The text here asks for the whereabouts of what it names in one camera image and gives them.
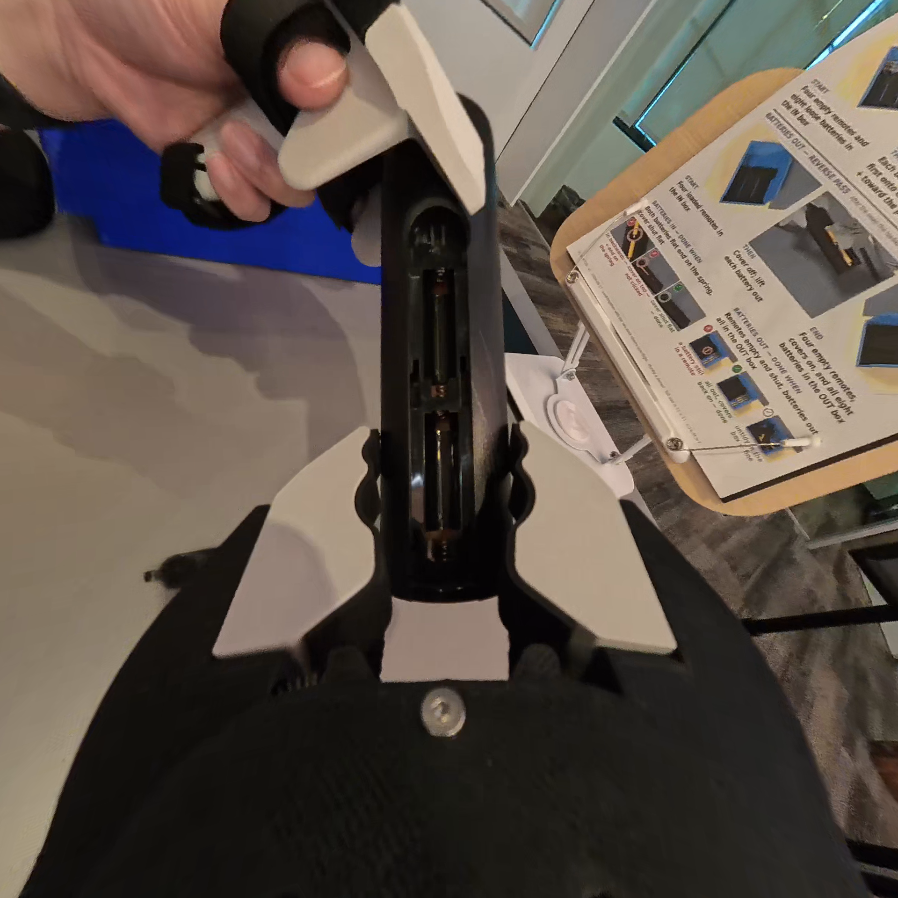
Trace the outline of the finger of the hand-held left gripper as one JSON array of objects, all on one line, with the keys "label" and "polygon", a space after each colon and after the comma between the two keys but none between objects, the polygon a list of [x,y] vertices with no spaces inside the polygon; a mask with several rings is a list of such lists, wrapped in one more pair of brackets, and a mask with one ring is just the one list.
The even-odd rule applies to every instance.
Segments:
[{"label": "finger of the hand-held left gripper", "polygon": [[355,257],[369,268],[382,264],[383,192],[371,189],[350,208],[351,245]]},{"label": "finger of the hand-held left gripper", "polygon": [[366,31],[365,48],[444,179],[477,214],[486,202],[483,143],[409,8],[390,4]]}]

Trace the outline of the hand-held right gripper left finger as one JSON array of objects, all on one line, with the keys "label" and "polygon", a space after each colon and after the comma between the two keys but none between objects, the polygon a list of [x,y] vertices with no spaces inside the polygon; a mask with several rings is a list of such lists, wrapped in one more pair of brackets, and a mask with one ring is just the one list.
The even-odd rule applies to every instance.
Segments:
[{"label": "hand-held right gripper left finger", "polygon": [[380,434],[358,428],[275,495],[214,644],[218,659],[298,649],[322,626],[359,645],[390,623]]}]

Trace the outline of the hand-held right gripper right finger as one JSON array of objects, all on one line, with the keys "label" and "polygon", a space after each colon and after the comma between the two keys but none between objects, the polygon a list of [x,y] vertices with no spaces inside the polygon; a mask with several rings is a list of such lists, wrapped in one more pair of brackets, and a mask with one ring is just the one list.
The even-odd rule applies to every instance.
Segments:
[{"label": "hand-held right gripper right finger", "polygon": [[677,649],[621,501],[532,422],[510,434],[511,586],[594,644],[649,655]]}]

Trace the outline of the black remote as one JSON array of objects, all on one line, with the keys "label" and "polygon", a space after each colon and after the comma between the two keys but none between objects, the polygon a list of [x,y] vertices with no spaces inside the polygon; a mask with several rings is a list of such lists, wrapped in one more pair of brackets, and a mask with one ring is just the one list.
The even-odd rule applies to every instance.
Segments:
[{"label": "black remote", "polygon": [[[387,152],[381,279],[381,533],[391,593],[479,601],[499,590],[510,526],[498,191],[488,118],[460,95],[484,148],[484,207],[469,214],[428,151]],[[456,374],[433,397],[427,273],[455,280]]]}]

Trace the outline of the person's left hand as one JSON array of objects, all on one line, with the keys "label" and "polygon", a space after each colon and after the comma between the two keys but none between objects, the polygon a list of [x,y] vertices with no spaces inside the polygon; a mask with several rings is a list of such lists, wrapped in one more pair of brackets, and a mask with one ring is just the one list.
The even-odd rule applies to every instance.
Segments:
[{"label": "person's left hand", "polygon": [[[116,118],[153,151],[191,138],[242,99],[220,41],[224,1],[2,1],[1,69],[28,105],[67,121]],[[342,93],[341,51],[300,38],[285,49],[279,89],[298,109]],[[305,208],[276,153],[250,126],[227,122],[208,176],[231,212],[265,221],[272,203]]]}]

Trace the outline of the white stand base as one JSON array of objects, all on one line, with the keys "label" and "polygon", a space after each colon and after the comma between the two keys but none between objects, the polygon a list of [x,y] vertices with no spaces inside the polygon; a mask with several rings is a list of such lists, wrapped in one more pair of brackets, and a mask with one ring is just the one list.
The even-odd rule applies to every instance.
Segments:
[{"label": "white stand base", "polygon": [[643,435],[621,452],[578,379],[558,356],[505,355],[507,387],[515,415],[548,434],[589,467],[618,499],[651,513],[635,487],[629,461],[651,443]]}]

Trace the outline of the black mat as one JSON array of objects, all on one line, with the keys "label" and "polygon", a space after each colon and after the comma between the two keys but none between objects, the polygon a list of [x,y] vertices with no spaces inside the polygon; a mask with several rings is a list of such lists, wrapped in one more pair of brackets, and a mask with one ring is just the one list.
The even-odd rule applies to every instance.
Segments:
[{"label": "black mat", "polygon": [[507,353],[558,356],[558,346],[517,273],[501,275],[503,326]]}]

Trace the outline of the instruction sheet on stand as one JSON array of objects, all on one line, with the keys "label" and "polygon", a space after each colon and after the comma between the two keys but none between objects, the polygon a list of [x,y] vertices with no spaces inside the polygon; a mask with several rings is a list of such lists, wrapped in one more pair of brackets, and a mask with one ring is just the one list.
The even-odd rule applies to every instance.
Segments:
[{"label": "instruction sheet on stand", "polygon": [[722,501],[695,459],[678,462],[668,452],[666,442],[673,432],[668,426],[663,426],[662,431],[658,432],[651,420],[654,408],[647,399],[634,394],[627,369],[630,362],[624,362],[616,355],[618,349],[613,346],[611,326],[587,291],[577,264],[567,252],[567,246],[636,205],[652,188],[688,163],[726,129],[766,103],[801,74],[805,74],[802,69],[776,68],[753,73],[727,87],[568,217],[550,247],[553,273],[578,316],[579,330],[585,331],[597,343],[600,358],[612,372],[614,381],[635,412],[643,436],[658,450],[679,488],[691,500],[710,511],[738,517],[772,514],[858,486],[866,480],[894,474],[897,472],[897,443],[893,440],[872,447],[863,454],[830,461],[817,471],[804,471],[783,484],[770,485],[747,498]]}]

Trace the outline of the blue plastic bin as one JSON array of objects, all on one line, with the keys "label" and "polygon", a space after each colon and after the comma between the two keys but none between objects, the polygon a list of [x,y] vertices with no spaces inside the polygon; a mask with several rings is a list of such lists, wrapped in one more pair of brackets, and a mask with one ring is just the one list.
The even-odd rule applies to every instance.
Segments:
[{"label": "blue plastic bin", "polygon": [[236,231],[196,226],[160,196],[160,157],[115,120],[40,129],[58,211],[89,219],[108,247],[379,285],[319,201]]}]

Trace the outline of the black textured cushion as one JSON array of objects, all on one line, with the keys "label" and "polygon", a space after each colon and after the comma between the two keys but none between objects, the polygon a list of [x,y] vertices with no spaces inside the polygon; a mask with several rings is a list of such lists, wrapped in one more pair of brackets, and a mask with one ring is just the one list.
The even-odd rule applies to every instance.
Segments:
[{"label": "black textured cushion", "polygon": [[53,221],[51,169],[39,144],[25,132],[1,130],[1,240],[30,237]]}]

